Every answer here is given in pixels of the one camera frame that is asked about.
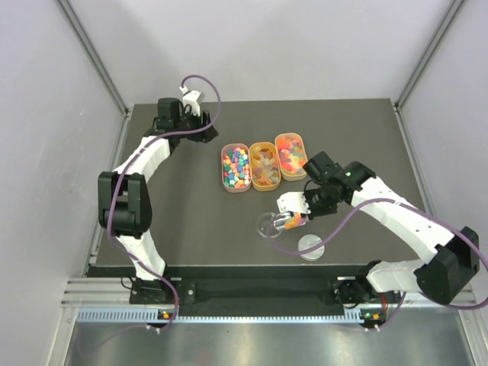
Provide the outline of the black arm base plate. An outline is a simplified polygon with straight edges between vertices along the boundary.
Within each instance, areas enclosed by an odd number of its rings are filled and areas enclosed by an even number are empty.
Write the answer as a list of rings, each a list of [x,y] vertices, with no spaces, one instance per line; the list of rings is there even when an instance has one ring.
[[[364,283],[328,278],[173,278],[132,281],[132,304],[171,303],[178,296],[181,306],[208,303],[211,300],[235,301],[250,305],[257,300],[314,300],[329,304],[361,304],[384,301],[389,294],[376,293]]]

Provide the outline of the orange tray of star candies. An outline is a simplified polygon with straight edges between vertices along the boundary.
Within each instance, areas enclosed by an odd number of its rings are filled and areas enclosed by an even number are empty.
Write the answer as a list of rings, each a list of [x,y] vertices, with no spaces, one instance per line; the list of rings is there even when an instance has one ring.
[[[308,161],[302,137],[297,133],[282,133],[275,137],[281,175],[287,181],[299,181],[307,174],[303,168]]]

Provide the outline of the silver metal scoop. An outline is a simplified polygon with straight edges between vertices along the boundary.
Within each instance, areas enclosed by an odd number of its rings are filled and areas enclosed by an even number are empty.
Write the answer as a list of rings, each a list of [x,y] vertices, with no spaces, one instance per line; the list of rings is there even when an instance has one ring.
[[[280,213],[273,221],[273,226],[276,230],[290,230],[308,223],[307,215],[301,213]]]

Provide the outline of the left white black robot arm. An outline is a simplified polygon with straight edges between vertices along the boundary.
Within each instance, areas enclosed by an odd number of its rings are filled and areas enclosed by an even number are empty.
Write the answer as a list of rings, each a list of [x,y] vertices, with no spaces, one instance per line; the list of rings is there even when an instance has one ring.
[[[178,302],[178,294],[165,277],[166,263],[150,232],[153,209],[148,182],[181,140],[208,143],[217,137],[201,98],[200,92],[190,91],[180,99],[159,99],[157,115],[137,148],[115,170],[98,176],[98,222],[136,270],[131,290],[160,303]]]

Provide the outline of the yellow tray of popsicle candies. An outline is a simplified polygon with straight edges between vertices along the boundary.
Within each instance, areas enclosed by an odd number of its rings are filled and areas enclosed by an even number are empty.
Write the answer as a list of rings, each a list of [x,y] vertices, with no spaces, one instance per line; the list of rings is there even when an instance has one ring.
[[[254,143],[249,147],[252,186],[257,191],[273,191],[281,183],[278,151],[270,142]]]

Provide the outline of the pink tray of block candies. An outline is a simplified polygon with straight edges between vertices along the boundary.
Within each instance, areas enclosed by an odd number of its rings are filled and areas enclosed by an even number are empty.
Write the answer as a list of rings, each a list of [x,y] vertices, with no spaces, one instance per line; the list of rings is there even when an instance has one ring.
[[[220,153],[222,184],[229,193],[243,193],[252,186],[248,146],[242,143],[225,145]]]

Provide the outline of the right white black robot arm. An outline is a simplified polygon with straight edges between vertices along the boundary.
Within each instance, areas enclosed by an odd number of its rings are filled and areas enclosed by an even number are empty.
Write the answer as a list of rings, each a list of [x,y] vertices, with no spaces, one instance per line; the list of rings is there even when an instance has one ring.
[[[334,214],[340,203],[361,211],[403,240],[418,256],[403,262],[372,261],[356,282],[364,301],[390,291],[417,292],[449,305],[480,269],[479,236],[470,227],[449,229],[390,189],[360,162],[346,167],[319,152],[303,166],[316,188],[304,192],[314,219]]]

